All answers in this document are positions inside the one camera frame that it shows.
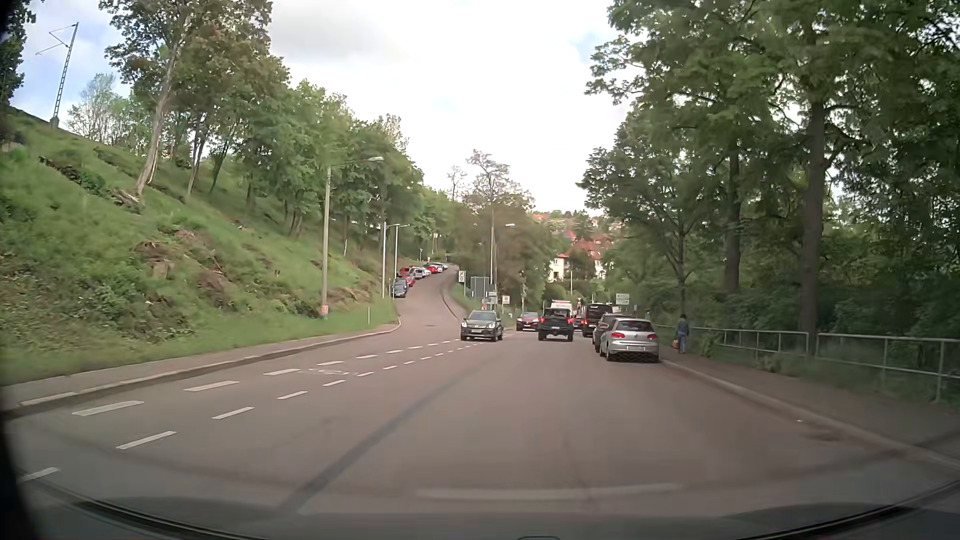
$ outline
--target pedestrian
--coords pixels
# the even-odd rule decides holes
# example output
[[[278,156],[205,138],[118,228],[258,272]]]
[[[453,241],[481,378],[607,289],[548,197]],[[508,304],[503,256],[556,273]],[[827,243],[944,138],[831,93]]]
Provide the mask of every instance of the pedestrian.
[[[677,352],[681,355],[686,353],[686,338],[690,335],[690,322],[686,320],[686,313],[680,315],[680,322],[677,323]]]

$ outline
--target guardrail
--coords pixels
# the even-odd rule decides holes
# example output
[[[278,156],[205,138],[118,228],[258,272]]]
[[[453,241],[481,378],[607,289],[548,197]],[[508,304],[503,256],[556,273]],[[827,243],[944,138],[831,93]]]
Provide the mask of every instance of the guardrail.
[[[674,327],[655,325],[673,333]],[[860,366],[879,371],[880,389],[886,388],[888,373],[912,374],[936,379],[933,402],[940,402],[947,381],[960,380],[960,339],[819,333],[810,343],[804,331],[765,331],[693,327],[690,337],[715,335],[713,345],[738,352],[761,355],[788,355],[810,361]]]

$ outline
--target asphalt road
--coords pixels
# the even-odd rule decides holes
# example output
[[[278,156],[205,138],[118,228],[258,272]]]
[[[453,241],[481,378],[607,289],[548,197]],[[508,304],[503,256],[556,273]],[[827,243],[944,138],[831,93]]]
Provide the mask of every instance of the asphalt road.
[[[721,516],[895,503],[948,479],[579,334],[461,342],[453,272],[394,333],[24,417],[18,467],[98,500],[239,529],[290,513]],[[511,321],[505,321],[509,329]]]

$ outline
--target cloud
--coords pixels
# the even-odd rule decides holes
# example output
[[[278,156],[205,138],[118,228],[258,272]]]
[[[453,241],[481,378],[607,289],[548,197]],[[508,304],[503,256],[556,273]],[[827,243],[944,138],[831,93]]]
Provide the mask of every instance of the cloud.
[[[305,78],[346,94],[362,118],[399,115],[428,184],[445,187],[450,166],[466,166],[477,148],[510,164],[538,208],[579,209],[584,193],[575,184],[586,158],[610,144],[625,112],[607,96],[584,95],[592,47],[612,37],[608,3],[275,0],[272,49],[294,84]],[[119,35],[104,29],[108,15],[93,0],[53,4],[36,8],[28,47],[47,30],[81,21],[65,109],[108,70],[103,47]],[[48,117],[62,55],[44,59],[34,50],[23,66],[30,88],[14,101]]]

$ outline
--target road curb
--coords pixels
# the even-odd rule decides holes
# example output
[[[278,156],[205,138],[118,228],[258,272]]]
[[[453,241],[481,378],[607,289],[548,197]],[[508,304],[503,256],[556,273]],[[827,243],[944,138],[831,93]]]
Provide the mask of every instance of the road curb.
[[[878,446],[888,451],[892,451],[893,453],[907,459],[923,461],[925,463],[945,467],[953,472],[960,472],[960,459],[956,459],[945,454],[940,454],[939,452],[928,450],[919,446],[900,442],[870,430],[858,428],[853,424],[848,424],[846,422],[824,416],[820,413],[813,412],[812,410],[798,405],[789,404],[783,400],[767,396],[766,394],[762,394],[755,390],[751,390],[750,388],[740,386],[739,384],[734,384],[728,380],[714,377],[713,375],[707,375],[702,371],[698,371],[694,368],[684,366],[670,360],[662,359],[661,362],[663,365],[688,373],[689,375],[692,375],[700,380],[723,388],[724,390],[732,392],[733,394],[748,399],[752,402],[777,409],[781,412],[789,413],[798,420],[804,420],[805,422],[818,424],[840,431],[849,437],[859,439],[862,442]]]
[[[29,416],[31,414],[45,412],[45,411],[52,410],[54,408],[59,408],[65,405],[82,403],[82,402],[86,402],[96,398],[108,396],[110,394],[126,392],[128,390],[133,390],[135,388],[140,388],[143,386],[150,386],[153,384],[159,384],[161,382],[170,382],[173,380],[189,379],[192,377],[197,377],[199,375],[206,375],[207,373],[213,373],[215,371],[221,371],[221,370],[229,369],[232,367],[239,367],[239,366],[253,364],[253,363],[261,362],[265,360],[273,360],[275,358],[295,355],[298,353],[305,353],[307,351],[321,349],[329,345],[337,345],[340,343],[354,341],[356,339],[363,339],[365,337],[383,335],[386,333],[391,333],[393,331],[399,330],[402,324],[403,324],[403,321],[400,319],[398,315],[396,318],[396,326],[384,331],[372,331],[369,333],[362,333],[360,335],[338,337],[335,339],[330,339],[328,341],[323,341],[321,343],[301,345],[299,347],[291,347],[289,349],[271,351],[269,353],[263,353],[260,355],[243,356],[243,357],[235,358],[232,360],[223,360],[220,362],[214,362],[212,364],[205,364],[202,366],[197,366],[192,368],[166,371],[163,373],[157,373],[156,375],[139,377],[136,379],[119,380],[118,382],[110,382],[108,384],[101,384],[99,386],[84,388],[83,390],[79,390],[77,392],[64,392],[62,394],[54,394],[52,396],[34,398],[32,400],[19,402],[12,407],[5,408],[3,412],[10,419],[19,418],[22,416]]]

